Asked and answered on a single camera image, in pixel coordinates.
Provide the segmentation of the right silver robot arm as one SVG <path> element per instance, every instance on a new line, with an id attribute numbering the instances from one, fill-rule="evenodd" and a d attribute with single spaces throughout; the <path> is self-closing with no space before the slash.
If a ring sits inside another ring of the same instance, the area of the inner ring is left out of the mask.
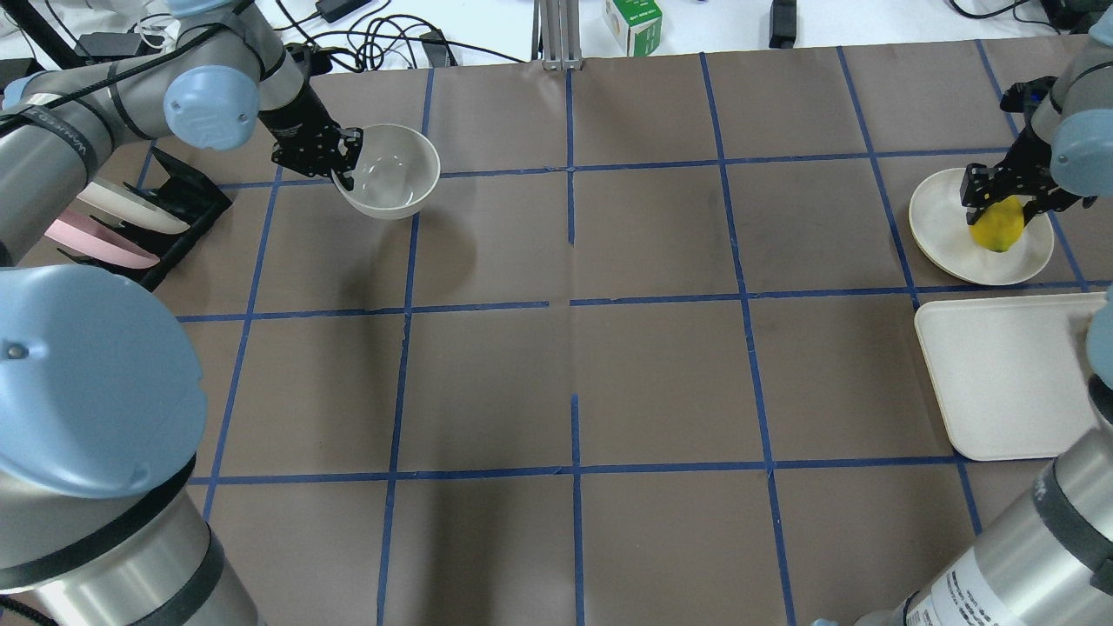
<path id="1" fill-rule="evenodd" d="M 1058 77 L 1014 84 L 1024 128 L 997 165 L 930 175 L 908 224 L 954 277 L 1033 277 L 1048 214 L 1110 197 L 1110 13 Z M 1044 467 L 954 563 L 860 625 L 1109 625 L 1110 293 L 955 300 L 915 316 L 943 426 L 974 461 Z"/>

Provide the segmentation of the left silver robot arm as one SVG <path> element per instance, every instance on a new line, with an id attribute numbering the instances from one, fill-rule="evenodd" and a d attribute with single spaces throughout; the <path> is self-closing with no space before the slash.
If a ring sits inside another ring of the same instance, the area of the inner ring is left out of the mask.
<path id="1" fill-rule="evenodd" d="M 63 625 L 265 618 L 184 491 L 207 400 L 183 324 L 124 275 L 21 258 L 127 143 L 233 150 L 262 123 L 280 166 L 335 182 L 362 143 L 250 1 L 167 7 L 171 52 L 4 87 L 3 593 Z"/>

